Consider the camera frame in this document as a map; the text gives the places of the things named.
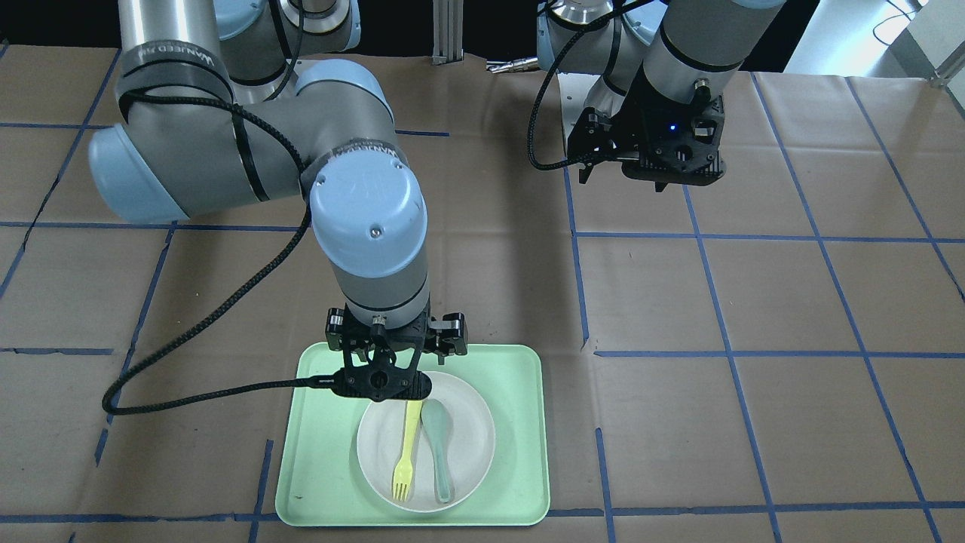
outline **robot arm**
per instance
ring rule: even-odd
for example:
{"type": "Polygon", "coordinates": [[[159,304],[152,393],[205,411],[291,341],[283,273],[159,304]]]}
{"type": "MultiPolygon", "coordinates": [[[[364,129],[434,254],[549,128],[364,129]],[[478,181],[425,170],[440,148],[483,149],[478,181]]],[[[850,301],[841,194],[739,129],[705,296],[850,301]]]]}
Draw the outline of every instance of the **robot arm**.
{"type": "MultiPolygon", "coordinates": [[[[305,24],[298,14],[306,31],[317,31],[304,39],[309,50],[357,41],[358,12],[347,0],[302,1],[302,9],[324,8],[342,21],[323,31],[317,24],[325,17],[305,24]]],[[[130,222],[185,220],[301,194],[345,295],[345,308],[330,310],[325,323],[345,367],[313,386],[376,401],[424,398],[430,383],[417,371],[419,355],[464,355],[465,322],[458,313],[438,323],[429,317],[426,202],[399,148],[392,109],[363,67],[325,60],[301,74],[290,97],[253,103],[241,115],[231,105],[237,89],[258,81],[243,77],[274,81],[279,59],[277,51],[255,49],[254,61],[241,62],[233,41],[267,40],[270,13],[263,1],[232,4],[262,11],[226,37],[211,2],[122,0],[116,95],[126,123],[91,142],[97,188],[130,222]],[[222,45],[233,52],[223,54],[222,45]],[[396,352],[408,348],[412,361],[396,366],[396,352]]],[[[290,16],[290,0],[281,5],[290,16]]]]}
{"type": "Polygon", "coordinates": [[[720,179],[721,95],[785,0],[674,0],[627,3],[549,0],[538,18],[538,58],[548,70],[600,74],[566,142],[593,166],[618,161],[624,175],[705,186],[720,179]],[[587,32],[601,17],[602,28],[587,32]],[[585,32],[565,58],[558,55],[585,32]]]}

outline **teal spoon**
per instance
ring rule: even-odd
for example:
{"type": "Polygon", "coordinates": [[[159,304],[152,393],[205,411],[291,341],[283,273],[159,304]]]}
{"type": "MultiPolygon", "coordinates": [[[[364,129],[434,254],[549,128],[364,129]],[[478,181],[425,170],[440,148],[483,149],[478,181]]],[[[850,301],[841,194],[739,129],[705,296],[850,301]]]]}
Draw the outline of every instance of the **teal spoon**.
{"type": "Polygon", "coordinates": [[[451,424],[449,413],[439,400],[426,400],[423,402],[422,422],[435,464],[435,494],[439,501],[449,503],[453,500],[453,482],[446,463],[446,441],[451,424]]]}

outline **round plate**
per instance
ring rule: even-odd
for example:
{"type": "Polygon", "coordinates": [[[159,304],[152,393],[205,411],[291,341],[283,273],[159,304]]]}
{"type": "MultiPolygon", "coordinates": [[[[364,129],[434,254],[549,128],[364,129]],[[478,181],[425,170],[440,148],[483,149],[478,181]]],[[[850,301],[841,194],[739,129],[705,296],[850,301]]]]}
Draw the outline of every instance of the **round plate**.
{"type": "Polygon", "coordinates": [[[458,377],[437,371],[425,373],[432,379],[429,398],[442,403],[452,423],[446,460],[453,500],[442,503],[435,496],[435,466],[422,424],[413,447],[409,500],[399,503],[392,499],[392,472],[402,452],[405,402],[369,404],[359,423],[355,447],[362,474],[372,489],[395,507],[415,513],[442,511],[469,498],[485,479],[496,452],[496,426],[483,397],[458,377]]]}

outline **plastic fork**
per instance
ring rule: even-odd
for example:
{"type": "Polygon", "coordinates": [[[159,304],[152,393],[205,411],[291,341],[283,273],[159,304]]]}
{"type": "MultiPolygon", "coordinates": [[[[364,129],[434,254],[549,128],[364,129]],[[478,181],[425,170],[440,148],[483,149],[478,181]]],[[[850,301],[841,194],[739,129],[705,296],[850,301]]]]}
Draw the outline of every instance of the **plastic fork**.
{"type": "Polygon", "coordinates": [[[422,400],[405,402],[405,430],[402,434],[402,456],[392,472],[392,499],[406,501],[412,486],[412,445],[416,442],[419,428],[419,415],[422,413],[422,400]]]}

